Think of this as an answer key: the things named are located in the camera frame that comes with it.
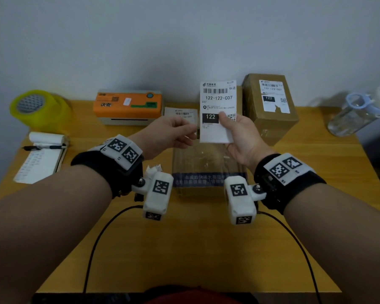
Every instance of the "dark floor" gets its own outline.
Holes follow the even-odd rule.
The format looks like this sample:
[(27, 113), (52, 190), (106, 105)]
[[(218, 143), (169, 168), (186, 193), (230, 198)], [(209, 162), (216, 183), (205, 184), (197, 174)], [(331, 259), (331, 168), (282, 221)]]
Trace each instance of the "dark floor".
[[(315, 293), (254, 293), (259, 304), (317, 304)], [(85, 304), (126, 304), (141, 303), (140, 293), (89, 293)], [(342, 293), (321, 293), (323, 304), (350, 304)], [(30, 304), (80, 304), (81, 295), (78, 293), (37, 293)], [(247, 300), (244, 304), (257, 304), (256, 301)]]

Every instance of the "spiral notebook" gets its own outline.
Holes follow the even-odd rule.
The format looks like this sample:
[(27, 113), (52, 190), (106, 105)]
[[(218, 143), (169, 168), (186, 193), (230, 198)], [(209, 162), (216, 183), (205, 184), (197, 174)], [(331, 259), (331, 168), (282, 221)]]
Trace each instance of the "spiral notebook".
[[(65, 135), (44, 132), (30, 132), (30, 141), (35, 146), (62, 145), (68, 146)], [(24, 164), (14, 177), (15, 182), (33, 184), (60, 170), (66, 149), (41, 149), (30, 151)]]

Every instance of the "forearm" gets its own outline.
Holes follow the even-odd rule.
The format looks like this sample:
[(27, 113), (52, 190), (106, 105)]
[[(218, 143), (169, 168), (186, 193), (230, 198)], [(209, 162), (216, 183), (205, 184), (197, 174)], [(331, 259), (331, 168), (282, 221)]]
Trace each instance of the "forearm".
[(0, 200), (0, 302), (28, 301), (111, 198), (102, 176), (76, 165)]
[(316, 184), (290, 201), (284, 217), (342, 291), (357, 303), (380, 303), (380, 211)]

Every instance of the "screw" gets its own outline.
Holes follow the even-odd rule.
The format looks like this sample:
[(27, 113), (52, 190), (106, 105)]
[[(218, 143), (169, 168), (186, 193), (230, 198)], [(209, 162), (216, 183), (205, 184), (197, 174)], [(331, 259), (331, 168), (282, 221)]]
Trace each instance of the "screw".
[(143, 179), (142, 177), (139, 178), (138, 183), (137, 183), (137, 187), (141, 188), (144, 185), (145, 185), (145, 179)]
[(255, 193), (257, 194), (261, 194), (263, 193), (263, 190), (262, 190), (262, 187), (260, 184), (255, 184), (253, 187), (252, 187), (252, 191), (254, 191)]

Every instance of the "wooden tabletop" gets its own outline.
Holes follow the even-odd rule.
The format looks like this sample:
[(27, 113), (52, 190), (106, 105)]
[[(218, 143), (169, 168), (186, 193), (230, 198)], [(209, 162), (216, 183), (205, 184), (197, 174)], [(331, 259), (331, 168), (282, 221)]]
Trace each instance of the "wooden tabletop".
[[(128, 136), (141, 127), (104, 126), (91, 101), (72, 101), (71, 147), (62, 168), (79, 152), (118, 133)], [(337, 138), (324, 123), (334, 109), (297, 108), (300, 122), (274, 147), (290, 152), (328, 184), (380, 210), (380, 181), (355, 136)], [(28, 138), (23, 145), (30, 145)], [(26, 184), (13, 182), (28, 153), (19, 150), (0, 184), (0, 198)], [(172, 150), (145, 164), (161, 163), (171, 173)], [(97, 235), (118, 211), (131, 205), (133, 194), (116, 198), (104, 215), (41, 286), (39, 292), (81, 292), (91, 248)], [(268, 210), (283, 222), (283, 216)], [(320, 291), (338, 287), (312, 259)], [(249, 226), (233, 226), (222, 199), (179, 199), (172, 191), (165, 218), (143, 219), (133, 209), (115, 220), (102, 236), (91, 266), (88, 292), (142, 292), (166, 284), (202, 286), (214, 291), (313, 292), (302, 252), (276, 221), (257, 216)]]

